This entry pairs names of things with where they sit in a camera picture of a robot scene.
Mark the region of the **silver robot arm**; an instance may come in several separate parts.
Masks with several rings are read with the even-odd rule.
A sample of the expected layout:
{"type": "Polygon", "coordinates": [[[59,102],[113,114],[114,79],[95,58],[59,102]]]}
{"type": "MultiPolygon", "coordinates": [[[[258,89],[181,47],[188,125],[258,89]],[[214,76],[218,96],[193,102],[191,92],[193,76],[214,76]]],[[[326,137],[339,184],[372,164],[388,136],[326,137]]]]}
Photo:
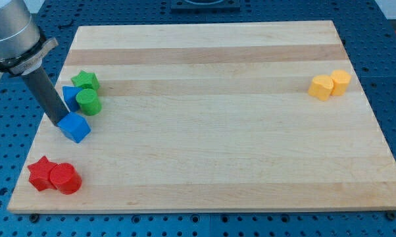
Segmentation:
{"type": "Polygon", "coordinates": [[[43,58],[57,46],[57,40],[37,26],[23,0],[0,1],[0,72],[21,76],[55,126],[69,114],[43,68],[43,58]]]}

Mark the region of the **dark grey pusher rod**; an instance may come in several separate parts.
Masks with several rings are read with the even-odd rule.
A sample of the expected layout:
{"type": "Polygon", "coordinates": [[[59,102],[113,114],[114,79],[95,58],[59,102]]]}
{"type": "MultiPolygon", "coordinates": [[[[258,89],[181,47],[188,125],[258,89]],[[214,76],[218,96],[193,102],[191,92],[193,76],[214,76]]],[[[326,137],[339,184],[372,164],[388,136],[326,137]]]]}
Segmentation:
{"type": "Polygon", "coordinates": [[[22,79],[52,124],[58,126],[58,123],[69,114],[69,110],[44,68],[40,66],[30,73],[23,74],[22,79]]]}

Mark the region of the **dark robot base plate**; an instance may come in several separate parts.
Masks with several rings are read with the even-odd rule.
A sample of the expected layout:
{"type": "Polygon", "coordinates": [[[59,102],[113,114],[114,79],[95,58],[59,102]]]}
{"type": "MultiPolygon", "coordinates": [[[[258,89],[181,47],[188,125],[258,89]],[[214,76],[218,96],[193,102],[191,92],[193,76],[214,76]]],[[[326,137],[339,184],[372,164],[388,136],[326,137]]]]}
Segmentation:
{"type": "Polygon", "coordinates": [[[171,0],[172,12],[240,10],[240,0],[171,0]]]}

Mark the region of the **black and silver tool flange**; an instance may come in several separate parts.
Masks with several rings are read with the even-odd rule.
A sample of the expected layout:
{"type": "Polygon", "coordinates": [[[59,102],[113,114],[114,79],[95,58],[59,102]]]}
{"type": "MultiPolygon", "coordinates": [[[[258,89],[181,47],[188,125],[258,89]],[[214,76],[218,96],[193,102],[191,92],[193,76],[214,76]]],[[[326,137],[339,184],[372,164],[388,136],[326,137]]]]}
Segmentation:
{"type": "Polygon", "coordinates": [[[41,38],[29,51],[11,59],[0,59],[0,72],[20,76],[28,69],[41,65],[43,58],[59,45],[56,38],[41,38]]]}

